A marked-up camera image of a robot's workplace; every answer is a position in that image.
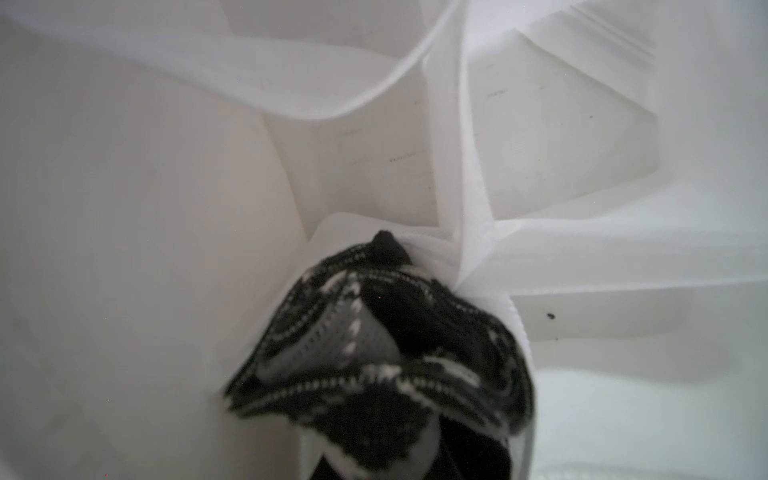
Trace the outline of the black grey argyle sock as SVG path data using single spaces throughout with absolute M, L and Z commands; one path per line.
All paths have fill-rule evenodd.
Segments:
M 523 479 L 535 390 L 491 312 L 389 231 L 308 268 L 223 390 L 241 419 L 314 440 L 315 479 Z

